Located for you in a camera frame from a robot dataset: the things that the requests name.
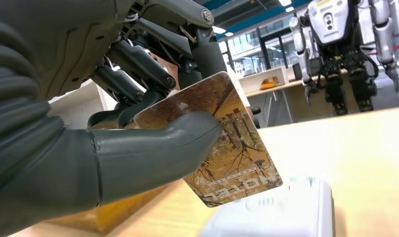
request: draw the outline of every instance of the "card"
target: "card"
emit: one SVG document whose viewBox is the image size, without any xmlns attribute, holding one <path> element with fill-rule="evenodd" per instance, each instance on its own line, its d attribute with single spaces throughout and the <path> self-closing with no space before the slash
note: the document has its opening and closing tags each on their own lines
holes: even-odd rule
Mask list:
<svg viewBox="0 0 399 237">
<path fill-rule="evenodd" d="M 205 111 L 223 132 L 202 165 L 184 178 L 208 207 L 282 185 L 282 179 L 226 72 L 220 72 L 141 111 L 141 129 L 162 129 L 180 116 Z"/>
</svg>

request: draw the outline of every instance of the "ceiling light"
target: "ceiling light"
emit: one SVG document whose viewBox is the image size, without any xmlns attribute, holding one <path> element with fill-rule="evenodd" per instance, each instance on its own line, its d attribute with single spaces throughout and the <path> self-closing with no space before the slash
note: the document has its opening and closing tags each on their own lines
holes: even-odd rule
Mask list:
<svg viewBox="0 0 399 237">
<path fill-rule="evenodd" d="M 288 6 L 292 4 L 291 0 L 279 0 L 279 2 L 282 6 Z"/>
<path fill-rule="evenodd" d="M 217 26 L 213 26 L 213 30 L 217 34 L 224 34 L 225 33 L 225 30 L 223 28 L 220 28 L 220 27 L 217 27 Z"/>
<path fill-rule="evenodd" d="M 293 6 L 288 7 L 287 9 L 285 9 L 286 12 L 291 12 L 293 11 Z"/>
</svg>

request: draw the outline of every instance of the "screw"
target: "screw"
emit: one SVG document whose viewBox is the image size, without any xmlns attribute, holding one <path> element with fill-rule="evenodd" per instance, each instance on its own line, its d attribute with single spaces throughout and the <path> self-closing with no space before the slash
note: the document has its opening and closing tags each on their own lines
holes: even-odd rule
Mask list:
<svg viewBox="0 0 399 237">
<path fill-rule="evenodd" d="M 168 77 L 168 78 L 166 78 L 166 83 L 167 83 L 167 85 L 174 85 L 175 79 Z"/>
<path fill-rule="evenodd" d="M 205 19 L 206 22 L 211 23 L 214 17 L 212 16 L 209 10 L 204 10 L 202 12 L 202 17 Z"/>
<path fill-rule="evenodd" d="M 136 94 L 135 94 L 135 97 L 138 99 L 138 100 L 143 100 L 143 98 L 144 98 L 144 93 L 142 92 L 142 91 L 138 91 Z"/>
</svg>

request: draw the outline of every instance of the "robotic hand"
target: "robotic hand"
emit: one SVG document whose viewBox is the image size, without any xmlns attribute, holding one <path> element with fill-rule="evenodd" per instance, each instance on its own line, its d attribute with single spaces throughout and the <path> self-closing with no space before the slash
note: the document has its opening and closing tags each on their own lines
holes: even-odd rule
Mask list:
<svg viewBox="0 0 399 237">
<path fill-rule="evenodd" d="M 395 91 L 398 92 L 399 76 L 394 60 L 389 3 L 386 0 L 369 0 L 368 3 L 374 23 L 378 61 L 384 67 L 386 75 L 393 80 Z M 359 1 L 352 0 L 312 0 L 304 16 L 299 19 L 293 17 L 290 20 L 307 102 L 310 104 L 311 94 L 326 89 L 326 101 L 332 103 L 335 115 L 345 115 L 348 112 L 342 69 L 348 72 L 361 112 L 373 110 L 371 97 L 377 93 L 373 80 L 378 77 L 378 66 L 361 51 L 363 39 L 359 26 L 358 4 Z M 302 27 L 311 27 L 324 62 L 316 83 L 310 74 L 309 54 Z M 365 61 L 374 66 L 374 75 L 367 73 Z M 325 86 L 320 84 L 321 76 L 326 79 Z"/>
<path fill-rule="evenodd" d="M 72 130 L 47 116 L 47 101 L 92 78 L 118 105 L 89 127 L 117 119 L 124 128 L 175 87 L 136 45 L 178 65 L 189 86 L 226 70 L 213 23 L 191 0 L 0 1 L 0 236 L 193 172 L 222 130 L 211 115 L 163 130 Z"/>
</svg>

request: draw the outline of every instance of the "table surface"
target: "table surface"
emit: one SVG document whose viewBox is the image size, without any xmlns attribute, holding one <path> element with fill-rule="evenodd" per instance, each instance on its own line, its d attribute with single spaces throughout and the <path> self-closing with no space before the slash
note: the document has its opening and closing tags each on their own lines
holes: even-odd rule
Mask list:
<svg viewBox="0 0 399 237">
<path fill-rule="evenodd" d="M 329 183 L 337 237 L 399 237 L 399 109 L 259 132 L 284 179 L 316 175 Z M 216 210 L 180 181 L 108 236 L 195 237 Z"/>
</svg>

